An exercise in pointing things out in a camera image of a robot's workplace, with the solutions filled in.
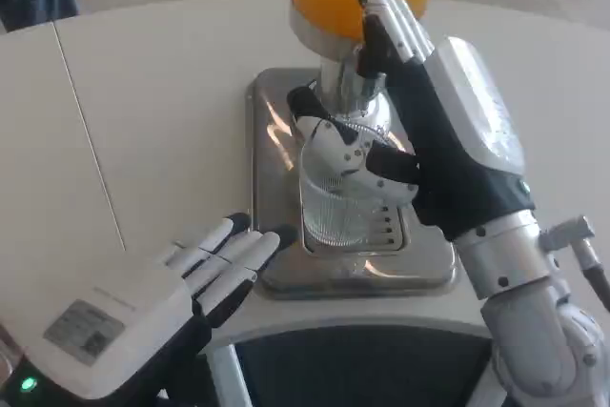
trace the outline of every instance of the label sticker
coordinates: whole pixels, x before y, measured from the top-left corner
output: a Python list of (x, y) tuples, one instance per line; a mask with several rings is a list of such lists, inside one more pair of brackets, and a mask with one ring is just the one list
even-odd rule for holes
[(45, 332), (44, 338), (92, 366), (125, 330), (125, 325), (91, 304), (76, 300)]

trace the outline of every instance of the drip tray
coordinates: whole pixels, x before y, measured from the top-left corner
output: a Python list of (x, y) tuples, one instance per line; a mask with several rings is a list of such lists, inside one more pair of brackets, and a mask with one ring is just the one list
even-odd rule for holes
[[(303, 231), (303, 247), (311, 255), (326, 255), (333, 249), (333, 247), (318, 242), (304, 225), (301, 225), (301, 228)], [(396, 207), (382, 207), (375, 213), (370, 232), (365, 241), (346, 248), (336, 248), (335, 250), (342, 254), (390, 254), (391, 252), (397, 252), (407, 243), (408, 237), (400, 209)]]
[[(298, 185), (300, 143), (292, 137), (286, 95), (316, 75), (314, 69), (268, 69), (246, 97), (254, 227), (290, 223), (300, 228), (300, 242), (279, 254), (263, 274), (265, 289), (287, 299), (447, 293), (458, 277), (454, 248), (438, 228), (421, 225), (411, 207), (380, 209), (379, 226), (366, 245), (328, 247), (305, 231)], [(407, 142), (399, 123), (391, 132)]]

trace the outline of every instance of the tabletop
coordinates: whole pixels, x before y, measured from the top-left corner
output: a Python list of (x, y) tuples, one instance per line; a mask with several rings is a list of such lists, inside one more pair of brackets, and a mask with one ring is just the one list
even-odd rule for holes
[[(185, 225), (247, 209), (245, 90), (266, 68), (318, 63), (290, 31), (288, 9), (289, 0), (188, 0), (2, 37), (0, 82), (10, 92), (0, 154), (12, 165), (2, 193), (17, 190), (19, 199), (5, 198), (23, 212), (2, 232), (5, 256), (31, 255), (22, 244), (35, 247), (39, 260), (86, 246), (90, 256), (122, 246), (127, 255), (154, 255)], [(610, 169), (603, 159), (610, 33), (449, 1), (432, 2), (424, 22), (433, 39), (460, 36), (487, 61), (525, 148), (542, 225), (587, 214), (598, 229), (595, 246), (610, 263)], [(18, 54), (27, 56), (22, 67), (12, 64)], [(24, 138), (34, 154), (15, 154), (15, 139)], [(32, 168), (38, 175), (25, 179)], [(52, 217), (48, 209), (55, 209), (53, 224), (40, 231)], [(11, 218), (6, 206), (1, 215)], [(571, 255), (559, 261), (578, 304), (610, 330)], [(294, 303), (257, 293), (214, 342), (356, 322), (484, 334), (480, 305), (465, 277), (438, 297)]]

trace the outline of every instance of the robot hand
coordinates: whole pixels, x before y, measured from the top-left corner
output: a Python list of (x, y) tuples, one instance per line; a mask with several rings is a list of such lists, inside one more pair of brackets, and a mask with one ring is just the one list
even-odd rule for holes
[(582, 224), (542, 233), (519, 139), (475, 48), (434, 48), (405, 0), (359, 0), (357, 71), (386, 86), (419, 165), (423, 224), (454, 242), (494, 340), (495, 368), (523, 407), (608, 405), (609, 355), (595, 320), (570, 303), (550, 252), (571, 244), (604, 303), (610, 288)]
[(337, 175), (393, 205), (417, 194), (419, 170), (412, 154), (374, 139), (333, 118), (310, 87), (288, 94), (293, 125)]
[(79, 281), (41, 296), (21, 320), (4, 319), (0, 307), (23, 350), (0, 405), (154, 406), (258, 273), (296, 240), (291, 227), (246, 233), (249, 226), (246, 214), (228, 216), (207, 235), (173, 243), (157, 262), (109, 257), (105, 270), (74, 273)]

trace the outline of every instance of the qr code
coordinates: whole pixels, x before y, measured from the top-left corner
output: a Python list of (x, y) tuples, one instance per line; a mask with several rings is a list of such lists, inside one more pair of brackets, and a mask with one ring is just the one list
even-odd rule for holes
[(93, 357), (98, 357), (101, 353), (106, 350), (110, 340), (102, 333), (95, 332), (87, 339), (85, 344), (81, 347), (85, 352)]

